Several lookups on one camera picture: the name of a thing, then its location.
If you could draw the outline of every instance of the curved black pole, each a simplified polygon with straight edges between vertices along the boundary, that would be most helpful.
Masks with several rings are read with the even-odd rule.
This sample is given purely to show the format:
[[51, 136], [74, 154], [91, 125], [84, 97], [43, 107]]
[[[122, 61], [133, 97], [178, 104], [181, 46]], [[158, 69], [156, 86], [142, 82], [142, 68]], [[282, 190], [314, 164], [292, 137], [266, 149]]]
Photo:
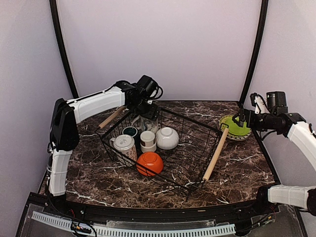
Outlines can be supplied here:
[[66, 48], [64, 45], [64, 40], [63, 40], [63, 35], [61, 32], [61, 27], [60, 27], [60, 22], [59, 22], [59, 17], [58, 17], [58, 10], [57, 10], [57, 3], [56, 0], [49, 0], [50, 3], [50, 11], [51, 11], [51, 16], [53, 18], [53, 24], [54, 24], [54, 29], [55, 29], [55, 34], [56, 34], [56, 39], [58, 43], [58, 48], [59, 48], [59, 53], [61, 56], [61, 60], [64, 65], [64, 70], [66, 73], [67, 81], [71, 90], [71, 93], [74, 98], [79, 98], [78, 91], [75, 85], [75, 81], [73, 78], [73, 75], [71, 73], [68, 57], [66, 54]]
[[246, 76], [245, 84], [243, 86], [242, 93], [241, 93], [241, 96], [239, 99], [239, 106], [240, 107], [243, 107], [243, 104], [245, 103], [245, 100], [246, 100], [246, 97], [247, 97], [247, 94], [248, 94], [248, 91], [250, 88], [251, 80], [253, 77], [253, 73], [254, 73], [255, 68], [256, 68], [256, 63], [257, 63], [257, 59], [258, 59], [258, 55], [259, 55], [259, 51], [260, 51], [260, 45], [261, 45], [261, 41], [262, 41], [263, 30], [265, 27], [265, 22], [266, 22], [266, 17], [267, 17], [268, 2], [269, 2], [269, 0], [262, 0], [262, 2], [261, 2], [261, 10], [260, 10], [257, 35], [256, 35], [256, 40], [255, 40], [255, 44], [254, 44], [253, 51], [252, 51], [252, 56], [251, 56], [250, 65], [249, 65], [248, 73]]

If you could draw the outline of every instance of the wire basket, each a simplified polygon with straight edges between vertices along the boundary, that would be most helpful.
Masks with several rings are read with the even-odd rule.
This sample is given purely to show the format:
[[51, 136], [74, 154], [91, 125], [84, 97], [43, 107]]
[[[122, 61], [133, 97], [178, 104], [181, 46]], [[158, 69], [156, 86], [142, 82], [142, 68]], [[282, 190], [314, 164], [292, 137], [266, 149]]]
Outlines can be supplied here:
[[[203, 175], [212, 159], [222, 131], [162, 108], [158, 116], [159, 128], [175, 129], [180, 140], [178, 146], [172, 150], [167, 151], [157, 147], [155, 152], [163, 160], [163, 170], [157, 174], [110, 145], [110, 139], [121, 135], [125, 127], [140, 127], [140, 121], [135, 120], [136, 117], [136, 114], [128, 112], [103, 135], [98, 134], [111, 160], [118, 161], [118, 154], [120, 154], [124, 157], [120, 159], [120, 162], [124, 162], [124, 165], [129, 166], [128, 168], [137, 172], [136, 167], [141, 167], [147, 173], [147, 178], [155, 181], [157, 185], [169, 188], [187, 198], [192, 191], [202, 188]], [[137, 150], [137, 156], [141, 154], [141, 150]]]

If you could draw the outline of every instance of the wooden handle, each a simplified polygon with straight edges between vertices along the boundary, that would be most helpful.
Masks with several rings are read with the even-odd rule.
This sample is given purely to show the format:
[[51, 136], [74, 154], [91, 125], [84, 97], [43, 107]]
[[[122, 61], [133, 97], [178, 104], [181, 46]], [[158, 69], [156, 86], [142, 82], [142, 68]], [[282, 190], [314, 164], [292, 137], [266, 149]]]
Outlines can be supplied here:
[[104, 128], [109, 122], [111, 122], [115, 117], [117, 117], [125, 109], [126, 109], [125, 106], [119, 107], [113, 114], [111, 114], [109, 117], [107, 117], [106, 120], [104, 120], [102, 123], [100, 123], [99, 127]]
[[224, 132], [223, 132], [223, 135], [222, 135], [222, 137], [221, 137], [221, 140], [219, 141], [219, 143], [218, 143], [218, 145], [217, 145], [217, 148], [216, 148], [216, 150], [215, 150], [215, 152], [214, 152], [214, 155], [213, 155], [213, 157], [212, 157], [212, 160], [211, 160], [211, 162], [209, 163], [209, 165], [208, 165], [208, 168], [207, 168], [207, 170], [206, 170], [206, 172], [205, 172], [205, 174], [204, 174], [204, 176], [203, 176], [203, 180], [208, 180], [209, 179], [209, 177], [211, 176], [211, 173], [213, 172], [213, 169], [214, 169], [214, 167], [215, 167], [215, 164], [216, 164], [216, 162], [217, 162], [217, 159], [218, 159], [218, 157], [219, 157], [219, 155], [220, 155], [220, 153], [221, 153], [221, 151], [222, 151], [222, 148], [223, 148], [223, 145], [224, 145], [224, 143], [225, 143], [225, 140], [226, 140], [226, 137], [227, 137], [227, 134], [228, 134], [228, 128], [225, 128], [224, 129]]

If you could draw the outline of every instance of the marble tabletop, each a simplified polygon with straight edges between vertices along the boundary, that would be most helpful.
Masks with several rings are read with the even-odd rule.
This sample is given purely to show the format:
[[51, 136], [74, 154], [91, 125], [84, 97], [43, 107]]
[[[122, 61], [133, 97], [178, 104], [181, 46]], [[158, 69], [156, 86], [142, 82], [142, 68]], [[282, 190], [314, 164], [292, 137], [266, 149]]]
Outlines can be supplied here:
[[[236, 102], [156, 103], [212, 127], [217, 126], [222, 116], [238, 111]], [[171, 187], [162, 187], [135, 169], [124, 167], [109, 158], [94, 131], [112, 112], [105, 111], [78, 124], [80, 143], [70, 158], [67, 173], [68, 200], [129, 208], [204, 207], [255, 199], [260, 186], [274, 183], [266, 159], [251, 134], [242, 142], [226, 140], [209, 181], [186, 200], [186, 197], [172, 192]]]

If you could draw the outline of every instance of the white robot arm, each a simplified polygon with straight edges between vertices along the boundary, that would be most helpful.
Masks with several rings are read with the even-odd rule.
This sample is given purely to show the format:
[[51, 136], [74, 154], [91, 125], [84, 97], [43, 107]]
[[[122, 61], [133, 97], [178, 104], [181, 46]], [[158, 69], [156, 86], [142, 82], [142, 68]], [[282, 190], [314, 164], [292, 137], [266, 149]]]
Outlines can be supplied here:
[[[293, 142], [305, 155], [316, 170], [316, 135], [312, 125], [306, 123], [298, 113], [288, 113], [284, 92], [267, 93], [267, 103], [261, 95], [250, 95], [255, 111], [241, 109], [233, 120], [239, 126], [247, 122], [247, 126], [258, 131], [274, 129]], [[316, 186], [297, 187], [275, 185], [268, 187], [265, 195], [268, 202], [297, 206], [308, 210], [316, 216]]]
[[148, 76], [137, 82], [118, 81], [107, 90], [82, 98], [56, 101], [50, 129], [51, 159], [48, 165], [48, 190], [53, 197], [65, 194], [69, 158], [79, 142], [77, 124], [103, 111], [127, 106], [142, 116], [155, 120], [159, 108], [148, 103], [162, 96], [162, 88]]

